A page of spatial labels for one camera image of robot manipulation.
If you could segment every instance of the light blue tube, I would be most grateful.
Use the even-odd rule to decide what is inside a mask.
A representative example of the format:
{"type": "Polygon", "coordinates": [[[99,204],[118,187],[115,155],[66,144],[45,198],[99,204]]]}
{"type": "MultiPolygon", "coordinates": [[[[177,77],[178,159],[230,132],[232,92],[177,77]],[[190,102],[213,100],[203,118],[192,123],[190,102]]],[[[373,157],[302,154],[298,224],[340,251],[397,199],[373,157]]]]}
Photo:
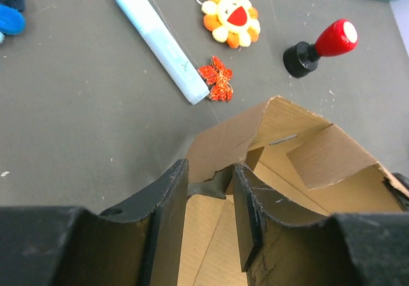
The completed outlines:
{"type": "Polygon", "coordinates": [[[186,99],[195,105],[209,88],[148,0],[115,0],[186,99]]]}

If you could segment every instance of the cardboard box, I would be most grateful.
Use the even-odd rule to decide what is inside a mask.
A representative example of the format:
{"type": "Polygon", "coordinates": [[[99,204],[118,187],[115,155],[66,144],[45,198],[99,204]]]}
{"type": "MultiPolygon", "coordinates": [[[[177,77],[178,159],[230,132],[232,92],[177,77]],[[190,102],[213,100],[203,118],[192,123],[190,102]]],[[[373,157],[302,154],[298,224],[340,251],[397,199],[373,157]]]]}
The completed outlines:
{"type": "MultiPolygon", "coordinates": [[[[400,212],[383,184],[385,177],[409,196],[340,127],[280,96],[200,133],[187,159],[191,184],[246,162],[266,184],[323,215],[400,212]]],[[[231,195],[226,200],[194,195],[188,201],[179,286],[247,285],[240,270],[233,202],[231,195]]]]}

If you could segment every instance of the gray table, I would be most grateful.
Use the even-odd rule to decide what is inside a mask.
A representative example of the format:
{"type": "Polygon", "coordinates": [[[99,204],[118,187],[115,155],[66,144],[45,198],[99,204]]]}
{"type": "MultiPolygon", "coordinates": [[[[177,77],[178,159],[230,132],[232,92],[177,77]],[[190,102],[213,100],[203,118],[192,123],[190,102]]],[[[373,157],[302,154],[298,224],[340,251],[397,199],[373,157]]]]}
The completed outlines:
{"type": "Polygon", "coordinates": [[[260,40],[216,43],[195,0],[155,0],[196,66],[233,69],[229,103],[187,103],[113,0],[27,0],[27,29],[0,46],[0,204],[82,204],[99,211],[183,157],[194,136],[281,94],[339,124],[392,171],[409,174],[409,61],[388,4],[251,0],[260,40]],[[350,19],[351,54],[291,79],[286,47],[350,19]]]}

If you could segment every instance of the red mouth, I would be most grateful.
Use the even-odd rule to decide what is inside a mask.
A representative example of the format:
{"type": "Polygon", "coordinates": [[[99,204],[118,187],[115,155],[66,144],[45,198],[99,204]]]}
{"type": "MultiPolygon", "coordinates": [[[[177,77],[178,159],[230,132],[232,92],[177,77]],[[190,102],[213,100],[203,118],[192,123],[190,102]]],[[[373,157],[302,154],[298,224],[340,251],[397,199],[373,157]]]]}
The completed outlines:
{"type": "Polygon", "coordinates": [[[228,18],[228,22],[235,26],[244,26],[247,22],[247,15],[243,6],[238,7],[228,18]]]}

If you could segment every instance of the smiling flower toy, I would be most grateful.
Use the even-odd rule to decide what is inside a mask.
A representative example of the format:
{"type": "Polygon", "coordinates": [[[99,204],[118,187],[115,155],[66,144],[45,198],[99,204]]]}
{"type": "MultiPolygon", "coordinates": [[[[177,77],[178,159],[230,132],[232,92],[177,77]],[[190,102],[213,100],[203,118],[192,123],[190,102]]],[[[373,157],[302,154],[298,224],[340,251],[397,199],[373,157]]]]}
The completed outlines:
{"type": "Polygon", "coordinates": [[[207,0],[202,4],[204,26],[213,38],[231,48],[248,47],[258,40],[257,9],[249,0],[207,0]]]}

